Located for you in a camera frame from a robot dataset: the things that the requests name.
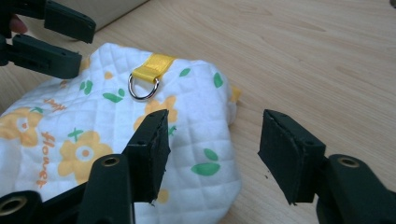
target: yellow strap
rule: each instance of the yellow strap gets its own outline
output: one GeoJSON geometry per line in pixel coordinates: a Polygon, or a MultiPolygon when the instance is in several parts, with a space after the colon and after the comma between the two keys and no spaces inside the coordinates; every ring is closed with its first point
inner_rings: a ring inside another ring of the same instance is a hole
{"type": "Polygon", "coordinates": [[[156,77],[161,79],[174,60],[174,57],[153,53],[142,66],[132,72],[132,76],[154,83],[156,77]]]}

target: wooden table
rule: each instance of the wooden table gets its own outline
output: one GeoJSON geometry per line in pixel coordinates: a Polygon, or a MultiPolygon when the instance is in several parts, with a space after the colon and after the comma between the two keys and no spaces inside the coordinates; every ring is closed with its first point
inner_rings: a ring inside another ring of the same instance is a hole
{"type": "MultiPolygon", "coordinates": [[[[257,156],[265,108],[357,157],[396,190],[396,9],[388,0],[151,0],[97,32],[66,41],[26,20],[30,35],[88,55],[106,42],[214,63],[242,90],[230,127],[243,188],[221,223],[317,223],[289,206],[257,156]]],[[[0,68],[0,112],[46,76],[0,68]]]]}

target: wooden surface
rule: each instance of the wooden surface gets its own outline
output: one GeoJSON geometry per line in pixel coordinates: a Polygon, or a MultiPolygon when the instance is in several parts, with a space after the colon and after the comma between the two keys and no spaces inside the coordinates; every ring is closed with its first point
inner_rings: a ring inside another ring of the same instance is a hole
{"type": "MultiPolygon", "coordinates": [[[[396,9],[388,0],[150,0],[99,31],[67,41],[88,55],[106,42],[214,63],[242,90],[231,126],[243,188],[221,223],[318,223],[314,204],[289,206],[257,156],[265,108],[357,157],[396,190],[396,9]]],[[[0,68],[0,112],[47,77],[0,68]]]]}

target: silver ring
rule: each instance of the silver ring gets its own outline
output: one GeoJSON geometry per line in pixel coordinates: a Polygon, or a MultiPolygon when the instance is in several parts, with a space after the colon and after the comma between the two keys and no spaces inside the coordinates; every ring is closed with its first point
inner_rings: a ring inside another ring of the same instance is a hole
{"type": "Polygon", "coordinates": [[[134,97],[136,100],[147,100],[149,98],[151,98],[155,92],[158,90],[158,87],[160,86],[160,80],[156,77],[154,79],[154,88],[152,89],[151,93],[149,93],[147,96],[137,96],[136,94],[134,94],[134,90],[133,90],[133,85],[134,85],[134,76],[129,75],[129,79],[128,79],[128,89],[129,89],[129,93],[131,93],[132,97],[134,97]]]}

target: white quilted fabric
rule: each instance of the white quilted fabric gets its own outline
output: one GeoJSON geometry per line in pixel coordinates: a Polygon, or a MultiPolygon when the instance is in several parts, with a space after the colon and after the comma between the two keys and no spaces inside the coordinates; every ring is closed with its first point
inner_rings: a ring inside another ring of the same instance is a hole
{"type": "MultiPolygon", "coordinates": [[[[171,154],[154,206],[136,203],[137,223],[216,223],[241,188],[228,125],[236,104],[227,77],[203,61],[176,59],[158,93],[137,102],[127,80],[151,52],[105,44],[80,76],[52,79],[0,118],[0,197],[36,190],[43,200],[89,176],[92,163],[121,153],[148,113],[167,108],[171,154]]],[[[137,92],[152,88],[137,82],[137,92]]]]}

